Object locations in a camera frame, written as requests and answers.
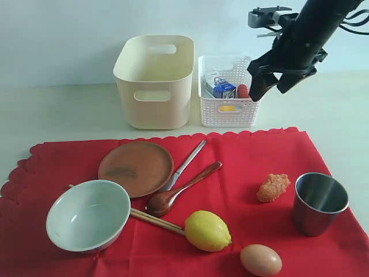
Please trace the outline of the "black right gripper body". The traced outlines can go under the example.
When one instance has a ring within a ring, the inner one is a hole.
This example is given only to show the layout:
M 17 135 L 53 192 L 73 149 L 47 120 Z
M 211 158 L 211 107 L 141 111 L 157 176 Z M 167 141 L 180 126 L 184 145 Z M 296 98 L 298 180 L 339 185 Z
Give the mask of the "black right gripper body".
M 318 31 L 319 13 L 320 6 L 304 5 L 296 18 L 283 16 L 280 25 L 266 27 L 276 38 L 267 53 L 251 61 L 248 72 L 304 74 L 316 70 L 315 64 L 327 56 L 322 49 L 327 32 Z

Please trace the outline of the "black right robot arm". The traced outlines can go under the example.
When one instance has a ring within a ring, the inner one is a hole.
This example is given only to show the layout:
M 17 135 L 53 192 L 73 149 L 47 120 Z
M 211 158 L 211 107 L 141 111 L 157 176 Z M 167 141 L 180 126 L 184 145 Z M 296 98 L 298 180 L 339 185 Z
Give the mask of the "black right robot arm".
M 317 72 L 316 63 L 327 56 L 325 43 L 337 28 L 348 22 L 348 14 L 360 4 L 360 1 L 307 1 L 298 13 L 283 6 L 250 11 L 249 27 L 266 28 L 275 36 L 272 48 L 252 60 L 247 68 L 252 76 L 251 99 L 259 101 L 272 87 L 286 93 L 313 76 Z

